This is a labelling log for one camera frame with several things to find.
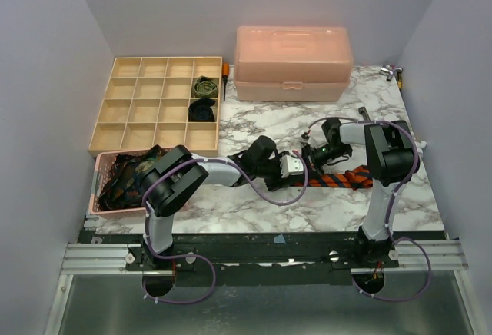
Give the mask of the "orange navy striped tie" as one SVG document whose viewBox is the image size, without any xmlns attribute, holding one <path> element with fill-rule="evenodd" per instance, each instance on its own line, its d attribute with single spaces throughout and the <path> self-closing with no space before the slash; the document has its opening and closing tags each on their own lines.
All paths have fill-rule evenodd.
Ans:
<svg viewBox="0 0 492 335">
<path fill-rule="evenodd" d="M 367 165 L 361 165 L 344 173 L 326 173 L 310 176 L 307 187 L 346 188 L 352 190 L 373 187 L 373 178 Z"/>
</svg>

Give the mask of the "pink plastic storage box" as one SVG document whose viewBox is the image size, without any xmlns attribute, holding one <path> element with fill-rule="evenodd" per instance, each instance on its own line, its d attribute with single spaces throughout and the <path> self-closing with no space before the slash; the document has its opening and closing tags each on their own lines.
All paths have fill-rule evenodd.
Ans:
<svg viewBox="0 0 492 335">
<path fill-rule="evenodd" d="M 234 85 L 241 101 L 336 102 L 351 82 L 347 29 L 241 26 Z"/>
</svg>

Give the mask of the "pink plastic basket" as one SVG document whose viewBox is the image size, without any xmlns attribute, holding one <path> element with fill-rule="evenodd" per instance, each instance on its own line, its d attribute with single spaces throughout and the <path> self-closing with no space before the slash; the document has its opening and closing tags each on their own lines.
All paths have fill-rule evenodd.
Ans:
<svg viewBox="0 0 492 335">
<path fill-rule="evenodd" d="M 113 152 L 102 152 L 96 157 L 95 163 L 95 174 L 93 178 L 93 183 L 91 187 L 91 196 L 89 201 L 88 212 L 94 216 L 102 217 L 104 219 L 118 219 L 123 217 L 141 217 L 145 215 L 145 209 L 132 208 L 126 210 L 116 210 L 116 211 L 101 211 L 98 206 L 98 198 L 104 183 L 108 179 L 108 170 L 110 168 L 110 163 L 115 160 L 115 155 L 117 153 L 125 152 L 139 152 L 143 150 L 132 150 L 132 151 L 113 151 Z"/>
</svg>

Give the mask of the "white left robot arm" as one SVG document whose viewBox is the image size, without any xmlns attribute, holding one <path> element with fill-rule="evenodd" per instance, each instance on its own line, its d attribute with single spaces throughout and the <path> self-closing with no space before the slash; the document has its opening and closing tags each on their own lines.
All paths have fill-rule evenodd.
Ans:
<svg viewBox="0 0 492 335">
<path fill-rule="evenodd" d="M 302 175 L 304 163 L 296 154 L 279 152 L 275 142 L 260 136 L 252 145 L 226 158 L 204 158 L 178 145 L 138 176 L 146 209 L 144 260 L 155 270 L 171 258 L 174 215 L 203 184 L 239 187 L 262 178 L 266 183 Z"/>
</svg>

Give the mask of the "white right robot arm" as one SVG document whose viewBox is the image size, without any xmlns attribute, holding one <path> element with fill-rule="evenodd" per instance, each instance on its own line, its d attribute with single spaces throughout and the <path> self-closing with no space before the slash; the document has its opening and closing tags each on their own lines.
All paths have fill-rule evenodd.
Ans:
<svg viewBox="0 0 492 335">
<path fill-rule="evenodd" d="M 392 247 L 392 227 L 399 192 L 420 167 L 418 152 L 405 121 L 357 121 L 342 123 L 327 118 L 322 124 L 326 143 L 306 144 L 302 158 L 313 174 L 341 157 L 352 155 L 352 145 L 365 147 L 373 187 L 367 215 L 355 238 L 353 257 L 371 267 Z"/>
</svg>

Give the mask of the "pile of patterned ties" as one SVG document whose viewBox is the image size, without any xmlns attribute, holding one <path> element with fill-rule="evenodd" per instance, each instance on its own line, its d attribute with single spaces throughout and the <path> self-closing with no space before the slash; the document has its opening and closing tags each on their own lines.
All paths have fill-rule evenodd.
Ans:
<svg viewBox="0 0 492 335">
<path fill-rule="evenodd" d="M 143 174 L 167 153 L 168 149 L 159 145 L 139 152 L 117 153 L 99 194 L 99 209 L 116 211 L 142 207 L 139 182 Z"/>
</svg>

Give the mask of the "rolled black tie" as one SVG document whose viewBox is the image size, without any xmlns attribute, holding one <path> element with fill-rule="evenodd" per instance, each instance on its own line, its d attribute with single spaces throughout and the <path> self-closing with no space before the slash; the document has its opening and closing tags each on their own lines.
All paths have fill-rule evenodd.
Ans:
<svg viewBox="0 0 492 335">
<path fill-rule="evenodd" d="M 213 106 L 216 101 L 211 98 L 199 98 L 190 103 L 188 107 L 188 120 L 190 122 L 215 122 Z"/>
</svg>

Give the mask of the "white plastic fitting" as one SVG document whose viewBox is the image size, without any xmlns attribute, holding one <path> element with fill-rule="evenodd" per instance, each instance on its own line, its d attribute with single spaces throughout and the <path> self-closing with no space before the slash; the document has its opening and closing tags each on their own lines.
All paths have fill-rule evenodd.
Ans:
<svg viewBox="0 0 492 335">
<path fill-rule="evenodd" d="M 426 141 L 420 141 L 420 142 L 416 142 L 416 147 L 417 147 L 417 153 L 422 156 L 423 153 L 424 153 L 424 149 L 426 148 L 427 146 L 427 142 Z"/>
</svg>

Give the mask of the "rolled green tie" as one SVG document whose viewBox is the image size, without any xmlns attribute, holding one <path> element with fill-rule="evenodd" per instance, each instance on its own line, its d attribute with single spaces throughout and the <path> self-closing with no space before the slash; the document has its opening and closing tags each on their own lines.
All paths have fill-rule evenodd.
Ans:
<svg viewBox="0 0 492 335">
<path fill-rule="evenodd" d="M 191 92 L 196 98 L 216 98 L 219 88 L 212 78 L 200 76 L 194 81 Z"/>
</svg>

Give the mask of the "silver socket tool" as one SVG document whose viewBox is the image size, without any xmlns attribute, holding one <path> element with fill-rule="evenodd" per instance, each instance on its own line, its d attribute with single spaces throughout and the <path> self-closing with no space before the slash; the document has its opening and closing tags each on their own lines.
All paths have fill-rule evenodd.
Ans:
<svg viewBox="0 0 492 335">
<path fill-rule="evenodd" d="M 385 65 L 380 69 L 380 73 L 386 78 L 386 81 L 390 82 L 393 78 L 399 81 L 403 69 L 395 65 Z"/>
</svg>

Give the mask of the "yellow black tool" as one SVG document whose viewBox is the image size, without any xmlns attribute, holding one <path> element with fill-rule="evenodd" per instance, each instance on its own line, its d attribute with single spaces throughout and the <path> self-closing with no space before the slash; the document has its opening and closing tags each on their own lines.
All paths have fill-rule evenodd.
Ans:
<svg viewBox="0 0 492 335">
<path fill-rule="evenodd" d="M 397 81 L 397 86 L 399 90 L 401 91 L 403 88 L 403 76 L 402 76 L 402 71 L 397 71 L 396 72 L 396 81 Z"/>
</svg>

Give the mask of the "wooden compartment tray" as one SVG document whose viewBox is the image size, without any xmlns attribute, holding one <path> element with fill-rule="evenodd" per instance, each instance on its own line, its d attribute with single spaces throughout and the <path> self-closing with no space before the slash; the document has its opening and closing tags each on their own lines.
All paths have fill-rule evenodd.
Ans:
<svg viewBox="0 0 492 335">
<path fill-rule="evenodd" d="M 183 144 L 203 155 L 218 153 L 222 59 L 204 57 L 117 57 L 105 89 L 88 151 L 163 148 Z M 196 78 L 212 78 L 219 88 L 215 122 L 190 122 L 188 107 L 199 98 Z"/>
</svg>

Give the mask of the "orange handled screwdriver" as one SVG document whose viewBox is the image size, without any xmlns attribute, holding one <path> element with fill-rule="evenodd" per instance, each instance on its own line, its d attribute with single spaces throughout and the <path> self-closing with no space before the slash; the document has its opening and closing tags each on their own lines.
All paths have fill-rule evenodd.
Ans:
<svg viewBox="0 0 492 335">
<path fill-rule="evenodd" d="M 222 100 L 225 101 L 226 99 L 226 90 L 227 90 L 227 85 L 228 85 L 228 78 L 230 74 L 230 65 L 225 62 L 222 65 L 222 70 L 221 70 L 221 80 L 222 80 Z"/>
</svg>

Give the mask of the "black mounting rail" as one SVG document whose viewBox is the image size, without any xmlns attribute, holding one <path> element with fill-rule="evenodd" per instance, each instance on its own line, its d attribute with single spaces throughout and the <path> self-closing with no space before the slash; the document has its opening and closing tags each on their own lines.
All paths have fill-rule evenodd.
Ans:
<svg viewBox="0 0 492 335">
<path fill-rule="evenodd" d="M 181 287 L 288 286 L 361 283 L 380 287 L 387 274 L 401 270 L 437 269 L 445 257 L 444 235 L 411 234 L 392 244 L 387 255 L 356 262 L 357 233 L 176 234 L 163 254 L 150 254 L 140 234 L 103 234 L 83 230 L 70 257 L 91 259 L 79 274 L 140 275 L 152 290 Z"/>
</svg>

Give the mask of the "aluminium extrusion frame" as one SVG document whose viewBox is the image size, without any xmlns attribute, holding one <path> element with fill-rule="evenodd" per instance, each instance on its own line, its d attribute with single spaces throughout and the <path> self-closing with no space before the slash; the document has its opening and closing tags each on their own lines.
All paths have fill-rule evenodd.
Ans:
<svg viewBox="0 0 492 335">
<path fill-rule="evenodd" d="M 352 233 L 135 234 L 65 250 L 48 334 L 485 334 L 458 240 L 407 232 L 359 264 Z"/>
</svg>

